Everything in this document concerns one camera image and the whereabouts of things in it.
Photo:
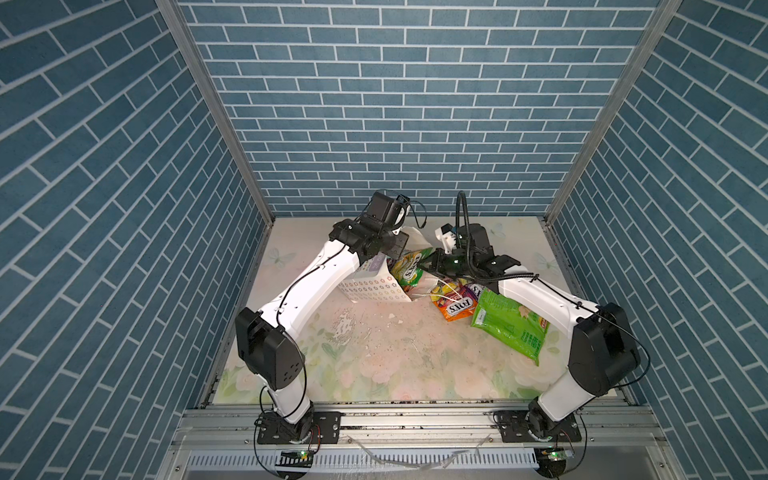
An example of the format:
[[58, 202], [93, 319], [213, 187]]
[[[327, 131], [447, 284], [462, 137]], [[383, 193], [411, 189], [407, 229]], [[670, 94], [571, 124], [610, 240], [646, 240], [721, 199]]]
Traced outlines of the purple Fox's raspberry candy bag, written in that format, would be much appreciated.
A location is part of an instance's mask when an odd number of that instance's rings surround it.
[[485, 286], [477, 283], [468, 283], [465, 285], [465, 288], [467, 289], [468, 294], [475, 300], [478, 300], [482, 292], [486, 289]]

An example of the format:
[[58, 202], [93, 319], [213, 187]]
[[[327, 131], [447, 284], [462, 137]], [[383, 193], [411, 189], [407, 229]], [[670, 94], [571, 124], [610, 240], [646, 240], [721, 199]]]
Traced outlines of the orange Fox's fruits candy bag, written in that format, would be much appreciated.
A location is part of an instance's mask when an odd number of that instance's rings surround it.
[[451, 322], [474, 315], [479, 292], [474, 284], [459, 281], [439, 283], [429, 296], [444, 319]]

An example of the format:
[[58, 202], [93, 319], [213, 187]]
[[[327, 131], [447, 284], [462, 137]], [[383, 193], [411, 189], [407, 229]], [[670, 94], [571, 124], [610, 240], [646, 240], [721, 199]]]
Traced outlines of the green Fox's spring candy bag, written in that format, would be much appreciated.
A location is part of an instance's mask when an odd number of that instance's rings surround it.
[[436, 287], [437, 278], [419, 266], [434, 251], [434, 247], [410, 251], [391, 265], [390, 273], [406, 293], [425, 293]]

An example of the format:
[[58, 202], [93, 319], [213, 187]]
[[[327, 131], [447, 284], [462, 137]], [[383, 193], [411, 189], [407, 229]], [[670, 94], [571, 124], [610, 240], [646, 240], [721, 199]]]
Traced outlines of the white patterned paper bag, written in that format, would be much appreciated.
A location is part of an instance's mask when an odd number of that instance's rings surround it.
[[[408, 241], [402, 255], [410, 251], [434, 247], [415, 227], [404, 227], [402, 233], [408, 235]], [[417, 297], [429, 294], [430, 291], [406, 293], [400, 287], [390, 273], [391, 265], [397, 260], [378, 254], [343, 280], [338, 288], [352, 302], [411, 302]]]

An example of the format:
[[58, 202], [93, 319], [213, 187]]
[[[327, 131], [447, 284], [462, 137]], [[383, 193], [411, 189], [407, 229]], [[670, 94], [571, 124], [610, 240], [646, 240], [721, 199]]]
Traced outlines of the green snack packet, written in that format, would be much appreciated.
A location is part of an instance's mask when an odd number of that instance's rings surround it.
[[471, 326], [539, 365], [549, 322], [525, 305], [485, 289], [478, 299]]

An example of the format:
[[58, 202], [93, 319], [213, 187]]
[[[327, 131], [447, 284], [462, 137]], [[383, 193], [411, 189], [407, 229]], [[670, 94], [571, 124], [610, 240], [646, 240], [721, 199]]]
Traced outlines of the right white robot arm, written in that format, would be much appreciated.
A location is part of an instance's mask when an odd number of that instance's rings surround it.
[[518, 260], [496, 254], [477, 223], [445, 224], [435, 235], [441, 246], [420, 266], [437, 277], [480, 287], [473, 327], [533, 361], [549, 329], [569, 342], [566, 371], [529, 404], [525, 420], [536, 440], [551, 440], [578, 409], [624, 385], [625, 377], [640, 366], [640, 342], [618, 305], [583, 300]]

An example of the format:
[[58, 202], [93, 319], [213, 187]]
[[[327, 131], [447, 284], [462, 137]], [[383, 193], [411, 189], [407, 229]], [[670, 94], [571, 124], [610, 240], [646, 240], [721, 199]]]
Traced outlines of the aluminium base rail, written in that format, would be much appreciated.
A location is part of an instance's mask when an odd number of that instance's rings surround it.
[[319, 404], [302, 439], [256, 406], [188, 410], [162, 479], [679, 479], [651, 410], [596, 401], [549, 441], [520, 402]]

